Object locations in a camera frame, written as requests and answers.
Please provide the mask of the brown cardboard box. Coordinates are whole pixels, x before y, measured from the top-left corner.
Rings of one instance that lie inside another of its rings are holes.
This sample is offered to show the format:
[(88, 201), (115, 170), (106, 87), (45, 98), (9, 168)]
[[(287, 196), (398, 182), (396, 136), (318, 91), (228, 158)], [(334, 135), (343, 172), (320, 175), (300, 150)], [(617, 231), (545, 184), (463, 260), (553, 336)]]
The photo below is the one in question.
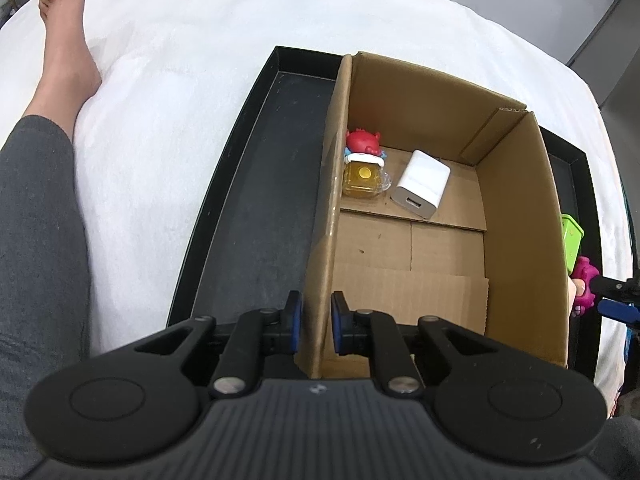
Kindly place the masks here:
[(330, 349), (330, 297), (411, 324), (435, 315), (565, 365), (568, 271), (535, 115), (437, 70), (342, 59), (326, 114), (298, 365), (359, 376)]

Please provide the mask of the red figurine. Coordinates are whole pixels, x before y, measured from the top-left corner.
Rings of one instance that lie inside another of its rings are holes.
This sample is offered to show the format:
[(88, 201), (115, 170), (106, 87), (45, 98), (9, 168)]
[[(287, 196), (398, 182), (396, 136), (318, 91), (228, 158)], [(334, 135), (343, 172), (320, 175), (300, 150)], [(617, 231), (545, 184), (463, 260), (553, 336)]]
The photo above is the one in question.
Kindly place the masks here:
[(345, 196), (372, 198), (386, 192), (392, 178), (385, 169), (381, 135), (364, 129), (347, 131), (342, 191)]

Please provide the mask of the white usb charger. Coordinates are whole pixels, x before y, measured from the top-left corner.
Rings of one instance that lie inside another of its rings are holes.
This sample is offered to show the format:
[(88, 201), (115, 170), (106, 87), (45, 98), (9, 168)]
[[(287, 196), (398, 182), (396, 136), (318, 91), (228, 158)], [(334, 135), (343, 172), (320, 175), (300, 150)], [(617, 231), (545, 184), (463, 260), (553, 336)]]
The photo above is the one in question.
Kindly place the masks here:
[(423, 219), (431, 219), (442, 201), (451, 174), (440, 160), (414, 151), (390, 198)]

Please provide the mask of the white blanket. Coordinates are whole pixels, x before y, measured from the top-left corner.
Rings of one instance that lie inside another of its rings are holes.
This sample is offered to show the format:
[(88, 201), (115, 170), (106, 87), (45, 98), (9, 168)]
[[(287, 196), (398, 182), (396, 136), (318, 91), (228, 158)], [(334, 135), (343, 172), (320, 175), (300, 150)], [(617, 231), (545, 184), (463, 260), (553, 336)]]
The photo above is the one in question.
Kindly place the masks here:
[(447, 0), (87, 0), (102, 87), (76, 162), (92, 289), (89, 347), (159, 330), (208, 179), (278, 44), (367, 51), (522, 102), (593, 164), (605, 269), (631, 268), (623, 194), (596, 100), (568, 67)]

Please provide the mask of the black shallow tray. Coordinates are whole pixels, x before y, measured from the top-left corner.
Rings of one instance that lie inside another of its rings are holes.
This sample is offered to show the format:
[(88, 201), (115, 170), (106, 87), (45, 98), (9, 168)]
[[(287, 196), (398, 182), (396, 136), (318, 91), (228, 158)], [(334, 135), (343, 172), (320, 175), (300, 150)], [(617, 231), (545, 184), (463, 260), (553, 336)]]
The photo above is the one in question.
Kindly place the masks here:
[[(427, 219), (342, 192), (347, 133), (381, 138), (393, 180), (414, 152), (450, 170)], [(585, 154), (514, 99), (371, 53), (277, 47), (240, 111), (194, 226), (169, 318), (230, 323), (303, 295), (298, 366), (361, 375), (330, 347), (330, 296), (411, 324), (437, 315), (586, 376), (600, 323), (563, 302), (562, 214), (601, 259)]]

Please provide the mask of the pink plastic toy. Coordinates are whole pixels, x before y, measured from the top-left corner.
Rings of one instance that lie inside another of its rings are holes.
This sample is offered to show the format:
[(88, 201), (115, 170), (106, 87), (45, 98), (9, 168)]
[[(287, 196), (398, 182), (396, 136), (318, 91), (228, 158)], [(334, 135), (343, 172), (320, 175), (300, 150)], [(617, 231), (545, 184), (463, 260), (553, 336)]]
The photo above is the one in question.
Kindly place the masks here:
[(573, 315), (581, 316), (591, 309), (596, 302), (596, 294), (591, 291), (591, 281), (600, 275), (600, 271), (590, 262), (588, 257), (578, 256), (570, 280), (575, 289)]

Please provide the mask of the person's bare foot and leg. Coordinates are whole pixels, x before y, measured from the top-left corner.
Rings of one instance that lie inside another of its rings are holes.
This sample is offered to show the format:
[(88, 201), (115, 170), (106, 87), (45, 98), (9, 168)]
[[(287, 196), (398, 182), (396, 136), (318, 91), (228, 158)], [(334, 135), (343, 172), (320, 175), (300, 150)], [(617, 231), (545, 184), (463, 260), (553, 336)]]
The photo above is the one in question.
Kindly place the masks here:
[(101, 85), (85, 0), (39, 0), (46, 29), (34, 96), (1, 150), (1, 475), (40, 455), (24, 423), (32, 387), (88, 353), (90, 268), (75, 188), (77, 117)]

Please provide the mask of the green tin box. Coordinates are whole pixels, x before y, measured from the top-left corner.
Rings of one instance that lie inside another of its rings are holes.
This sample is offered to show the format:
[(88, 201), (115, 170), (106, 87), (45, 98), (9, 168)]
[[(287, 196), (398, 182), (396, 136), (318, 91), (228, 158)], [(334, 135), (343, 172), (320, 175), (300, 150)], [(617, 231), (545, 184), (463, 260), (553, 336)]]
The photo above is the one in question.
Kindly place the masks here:
[(580, 252), (584, 230), (570, 214), (561, 214), (564, 259), (568, 274), (572, 274)]

